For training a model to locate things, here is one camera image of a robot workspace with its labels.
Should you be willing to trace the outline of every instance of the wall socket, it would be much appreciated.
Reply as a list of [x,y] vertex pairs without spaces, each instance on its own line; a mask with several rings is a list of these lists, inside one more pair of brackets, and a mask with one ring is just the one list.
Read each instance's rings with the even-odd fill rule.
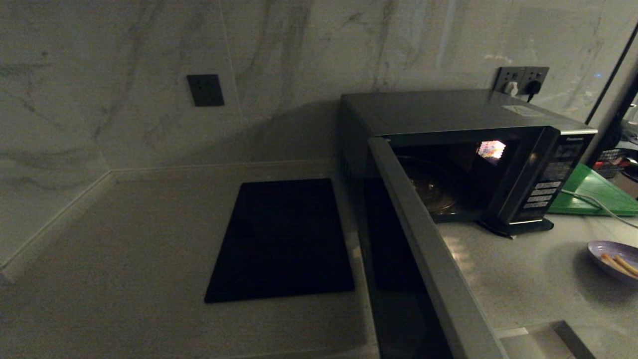
[[221,93],[219,76],[187,75],[186,78],[195,106],[224,106],[224,95]]
[[547,77],[549,67],[501,67],[494,83],[494,91],[505,92],[505,86],[508,82],[516,82],[518,84],[518,95],[528,95],[527,85],[532,81],[539,81],[541,85]]

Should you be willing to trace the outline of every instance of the food on plate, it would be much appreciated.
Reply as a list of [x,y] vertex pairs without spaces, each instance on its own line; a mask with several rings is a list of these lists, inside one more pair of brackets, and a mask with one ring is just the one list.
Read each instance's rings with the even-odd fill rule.
[[603,254],[602,256],[600,256],[600,260],[603,261],[603,263],[605,263],[606,265],[608,265],[608,266],[614,268],[615,270],[619,271],[620,273],[628,275],[629,277],[638,279],[637,276],[629,273],[629,271],[624,269],[620,264],[616,263],[616,261],[614,261],[614,259],[612,259],[612,257],[609,257],[607,254]]
[[627,263],[624,259],[620,258],[620,256],[614,256],[614,260],[616,263],[620,264],[624,269],[626,269],[629,273],[638,276],[638,269],[634,268],[631,264]]

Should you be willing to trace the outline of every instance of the marble wall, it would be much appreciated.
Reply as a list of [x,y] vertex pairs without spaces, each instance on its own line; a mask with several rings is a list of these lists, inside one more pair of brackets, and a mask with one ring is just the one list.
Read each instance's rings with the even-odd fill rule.
[[107,171],[65,76],[62,22],[0,3],[0,269]]
[[[0,264],[108,169],[331,158],[342,93],[490,88],[500,66],[549,66],[534,102],[584,121],[637,10],[624,0],[0,0]],[[226,105],[194,107],[191,73],[219,74]]]
[[501,66],[549,66],[534,103],[585,121],[638,21],[621,0],[221,5],[253,160],[333,155],[342,93],[491,88]]

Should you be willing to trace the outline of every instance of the purple plate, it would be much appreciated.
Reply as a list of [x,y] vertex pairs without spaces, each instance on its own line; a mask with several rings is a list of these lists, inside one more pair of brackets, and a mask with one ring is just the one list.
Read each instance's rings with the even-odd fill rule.
[[587,248],[590,250],[590,255],[594,262],[607,274],[631,286],[638,287],[638,279],[615,270],[600,259],[603,254],[607,254],[612,258],[620,256],[625,262],[631,264],[634,268],[638,268],[638,248],[610,241],[592,241],[587,244]]

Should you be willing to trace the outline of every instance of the microwave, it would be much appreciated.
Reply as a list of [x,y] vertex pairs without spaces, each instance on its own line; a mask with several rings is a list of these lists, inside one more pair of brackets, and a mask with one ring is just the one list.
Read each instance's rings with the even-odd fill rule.
[[383,139],[434,222],[505,235],[553,227],[547,210],[597,130],[490,90],[344,95],[345,167],[362,174]]
[[508,358],[436,224],[551,229],[547,209],[596,132],[490,90],[341,97],[340,166],[381,358]]

